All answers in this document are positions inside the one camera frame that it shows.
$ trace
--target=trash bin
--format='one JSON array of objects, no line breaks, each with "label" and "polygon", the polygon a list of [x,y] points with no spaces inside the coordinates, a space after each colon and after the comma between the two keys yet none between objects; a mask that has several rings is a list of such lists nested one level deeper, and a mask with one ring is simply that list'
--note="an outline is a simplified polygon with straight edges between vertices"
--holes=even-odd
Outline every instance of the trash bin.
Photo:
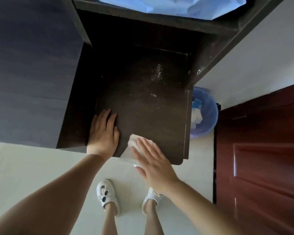
[{"label": "trash bin", "polygon": [[202,102],[201,114],[203,120],[200,124],[196,124],[195,129],[191,129],[190,138],[199,138],[208,134],[218,121],[218,107],[213,98],[206,90],[200,87],[194,87],[193,100],[198,99]]}]

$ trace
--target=white tissue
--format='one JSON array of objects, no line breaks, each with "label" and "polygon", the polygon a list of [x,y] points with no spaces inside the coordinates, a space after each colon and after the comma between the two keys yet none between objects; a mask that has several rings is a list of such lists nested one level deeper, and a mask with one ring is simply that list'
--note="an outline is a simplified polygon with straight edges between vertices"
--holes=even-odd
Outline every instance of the white tissue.
[{"label": "white tissue", "polygon": [[196,128],[196,124],[200,124],[203,120],[202,113],[198,108],[192,108],[191,129]]},{"label": "white tissue", "polygon": [[129,137],[128,146],[124,150],[124,152],[122,153],[120,159],[125,161],[125,162],[132,163],[132,164],[134,164],[134,166],[139,166],[140,167],[140,164],[138,163],[138,161],[134,157],[134,155],[132,153],[132,150],[131,150],[131,147],[134,147],[142,155],[142,151],[140,150],[140,148],[138,147],[138,145],[136,143],[137,138],[144,138],[144,137],[136,135],[136,134],[131,134],[131,136]]}]

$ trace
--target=hand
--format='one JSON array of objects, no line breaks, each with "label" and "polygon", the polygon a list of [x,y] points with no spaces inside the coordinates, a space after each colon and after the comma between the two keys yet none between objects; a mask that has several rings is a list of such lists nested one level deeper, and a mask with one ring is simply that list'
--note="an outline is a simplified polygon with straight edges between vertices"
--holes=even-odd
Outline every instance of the hand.
[{"label": "hand", "polygon": [[119,142],[119,130],[115,126],[116,113],[112,114],[107,122],[110,109],[103,110],[99,116],[94,116],[91,123],[87,154],[96,154],[105,161],[113,156]]},{"label": "hand", "polygon": [[157,193],[167,196],[176,182],[180,182],[171,163],[155,143],[150,145],[145,138],[138,138],[137,145],[144,156],[132,147],[132,152],[141,165],[135,167],[136,170]]}]

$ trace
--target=red wooden door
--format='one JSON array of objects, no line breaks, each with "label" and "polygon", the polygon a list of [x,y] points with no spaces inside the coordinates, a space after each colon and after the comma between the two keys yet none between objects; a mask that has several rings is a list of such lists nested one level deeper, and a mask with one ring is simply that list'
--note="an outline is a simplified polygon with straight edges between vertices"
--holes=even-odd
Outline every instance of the red wooden door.
[{"label": "red wooden door", "polygon": [[249,234],[294,234],[294,85],[220,112],[217,206]]}]

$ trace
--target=white slipper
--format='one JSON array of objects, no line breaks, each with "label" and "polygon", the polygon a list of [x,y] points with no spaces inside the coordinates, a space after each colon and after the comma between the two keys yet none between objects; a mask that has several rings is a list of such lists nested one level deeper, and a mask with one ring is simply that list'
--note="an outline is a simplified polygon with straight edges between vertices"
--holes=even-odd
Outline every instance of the white slipper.
[{"label": "white slipper", "polygon": [[145,208],[145,204],[146,204],[147,200],[152,199],[152,200],[156,201],[156,203],[158,205],[163,197],[164,197],[164,195],[158,194],[156,191],[154,191],[153,188],[149,187],[148,194],[146,195],[146,197],[143,201],[143,204],[142,204],[143,214],[146,214],[144,208]]},{"label": "white slipper", "polygon": [[120,214],[120,207],[117,198],[115,197],[114,186],[109,179],[102,180],[97,185],[97,196],[101,202],[102,208],[105,209],[105,205],[109,202],[114,202],[117,208],[117,213],[115,216]]}]

